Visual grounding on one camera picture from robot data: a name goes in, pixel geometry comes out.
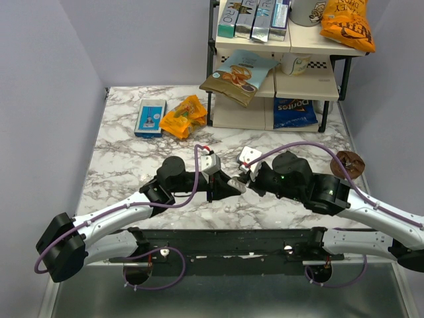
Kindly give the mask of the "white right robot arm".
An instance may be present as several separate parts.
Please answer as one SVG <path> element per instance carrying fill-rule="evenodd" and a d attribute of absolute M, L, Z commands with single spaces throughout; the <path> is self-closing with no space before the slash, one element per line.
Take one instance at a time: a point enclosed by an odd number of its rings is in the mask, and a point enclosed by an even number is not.
<path fill-rule="evenodd" d="M 327 229 L 305 242 L 305 253 L 318 260 L 328 254 L 364 254 L 395 260 L 415 272 L 423 271 L 423 217 L 379 201 L 346 180 L 312 171 L 306 159 L 287 151 L 271 164 L 253 151 L 240 169 L 257 194 L 273 193 L 302 203 L 314 213 L 350 219 L 366 230 Z"/>

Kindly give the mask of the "white earbud case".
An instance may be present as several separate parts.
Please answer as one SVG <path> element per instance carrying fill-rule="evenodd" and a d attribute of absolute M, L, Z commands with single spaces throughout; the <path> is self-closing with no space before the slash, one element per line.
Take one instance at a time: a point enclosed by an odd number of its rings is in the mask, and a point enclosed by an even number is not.
<path fill-rule="evenodd" d="M 245 193 L 246 192 L 246 185 L 240 181 L 238 181 L 237 179 L 230 179 L 227 182 L 228 186 L 231 186 L 232 188 L 236 189 L 237 191 L 239 191 L 240 193 Z"/>

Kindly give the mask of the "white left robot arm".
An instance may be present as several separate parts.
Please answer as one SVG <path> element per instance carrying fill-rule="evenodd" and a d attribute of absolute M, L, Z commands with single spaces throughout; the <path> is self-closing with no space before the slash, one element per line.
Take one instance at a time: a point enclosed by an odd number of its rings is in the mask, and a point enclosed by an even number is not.
<path fill-rule="evenodd" d="M 126 199 L 87 215 L 55 216 L 36 244 L 39 257 L 34 272 L 63 282 L 93 262 L 111 258 L 141 261 L 147 246 L 127 225 L 184 207 L 199 192 L 206 193 L 208 201 L 218 201 L 245 191 L 244 184 L 222 171 L 216 154 L 196 157 L 192 172 L 186 170 L 182 158 L 168 157 L 154 178 Z"/>

